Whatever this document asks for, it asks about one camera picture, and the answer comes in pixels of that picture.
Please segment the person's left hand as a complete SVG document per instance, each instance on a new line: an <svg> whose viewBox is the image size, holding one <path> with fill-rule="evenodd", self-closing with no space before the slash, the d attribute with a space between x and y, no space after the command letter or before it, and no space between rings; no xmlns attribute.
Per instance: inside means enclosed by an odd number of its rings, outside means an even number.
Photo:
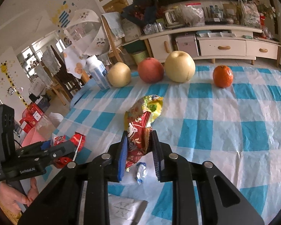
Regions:
<svg viewBox="0 0 281 225"><path fill-rule="evenodd" d="M19 204L30 206L39 195L35 177L30 179L30 189L26 195L12 188L5 182L0 182L0 203L13 214L21 212Z"/></svg>

